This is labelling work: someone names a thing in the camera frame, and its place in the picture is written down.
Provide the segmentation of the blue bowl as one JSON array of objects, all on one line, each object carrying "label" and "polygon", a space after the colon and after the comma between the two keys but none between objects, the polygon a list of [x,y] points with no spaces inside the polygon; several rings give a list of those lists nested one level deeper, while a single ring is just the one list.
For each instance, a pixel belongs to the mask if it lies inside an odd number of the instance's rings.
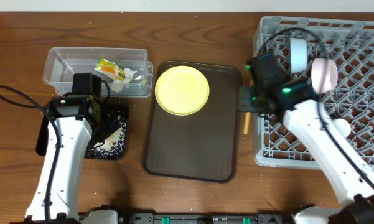
[{"label": "blue bowl", "polygon": [[307,42],[304,39],[290,38],[291,73],[306,69],[308,63]]}]

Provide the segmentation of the white bowl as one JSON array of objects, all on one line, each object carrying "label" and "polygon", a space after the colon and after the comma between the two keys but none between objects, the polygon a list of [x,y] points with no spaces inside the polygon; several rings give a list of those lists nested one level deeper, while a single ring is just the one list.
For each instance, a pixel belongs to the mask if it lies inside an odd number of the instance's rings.
[{"label": "white bowl", "polygon": [[338,82],[336,63],[331,59],[316,58],[311,68],[311,84],[317,94],[335,90]]}]

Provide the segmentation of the small white green cup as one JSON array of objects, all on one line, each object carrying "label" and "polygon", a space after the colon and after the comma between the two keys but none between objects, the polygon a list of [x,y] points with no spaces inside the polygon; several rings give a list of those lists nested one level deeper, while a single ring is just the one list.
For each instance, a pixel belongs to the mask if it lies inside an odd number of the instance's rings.
[{"label": "small white green cup", "polygon": [[345,138],[347,138],[352,131],[350,123],[347,120],[342,119],[342,118],[335,119],[334,126],[339,130],[341,135],[344,136]]}]

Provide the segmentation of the white tissue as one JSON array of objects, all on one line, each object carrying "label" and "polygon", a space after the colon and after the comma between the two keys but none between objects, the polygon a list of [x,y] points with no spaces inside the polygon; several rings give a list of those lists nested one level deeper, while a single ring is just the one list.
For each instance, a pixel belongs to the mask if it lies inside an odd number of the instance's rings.
[{"label": "white tissue", "polygon": [[123,70],[124,77],[121,79],[114,80],[111,85],[111,90],[115,93],[119,93],[125,85],[131,82],[134,77],[136,70],[131,70],[130,68],[125,68]]}]

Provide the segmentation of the green snack wrapper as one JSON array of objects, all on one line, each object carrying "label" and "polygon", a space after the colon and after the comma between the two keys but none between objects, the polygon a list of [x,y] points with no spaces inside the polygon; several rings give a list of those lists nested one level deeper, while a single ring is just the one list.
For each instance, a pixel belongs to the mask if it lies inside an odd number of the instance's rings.
[{"label": "green snack wrapper", "polygon": [[95,66],[97,72],[103,73],[113,80],[121,79],[124,77],[123,70],[114,62],[110,62],[102,58]]}]

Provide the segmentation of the rice grains pile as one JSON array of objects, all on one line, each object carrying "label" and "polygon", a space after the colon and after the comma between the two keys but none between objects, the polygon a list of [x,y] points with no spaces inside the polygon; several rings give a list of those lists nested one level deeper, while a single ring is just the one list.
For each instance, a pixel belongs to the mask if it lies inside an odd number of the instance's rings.
[{"label": "rice grains pile", "polygon": [[103,143],[97,143],[89,149],[86,158],[116,160],[124,156],[128,119],[118,116],[115,121],[115,130]]}]

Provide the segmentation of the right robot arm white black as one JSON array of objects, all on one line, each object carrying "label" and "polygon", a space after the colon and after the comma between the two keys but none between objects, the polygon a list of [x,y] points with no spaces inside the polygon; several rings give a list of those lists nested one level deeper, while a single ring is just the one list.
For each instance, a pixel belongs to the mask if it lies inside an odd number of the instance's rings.
[{"label": "right robot arm white black", "polygon": [[334,126],[317,94],[304,80],[240,89],[240,110],[276,113],[303,143],[329,180],[340,209],[311,206],[292,215],[294,223],[374,223],[374,170]]}]

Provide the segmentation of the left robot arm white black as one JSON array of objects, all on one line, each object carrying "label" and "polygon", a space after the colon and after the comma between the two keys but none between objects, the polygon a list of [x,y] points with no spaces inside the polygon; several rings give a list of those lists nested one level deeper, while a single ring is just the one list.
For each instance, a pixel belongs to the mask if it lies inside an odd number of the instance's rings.
[{"label": "left robot arm white black", "polygon": [[39,184],[26,217],[47,223],[78,219],[78,190],[85,152],[101,125],[100,105],[92,95],[53,98],[42,110],[49,121]]}]

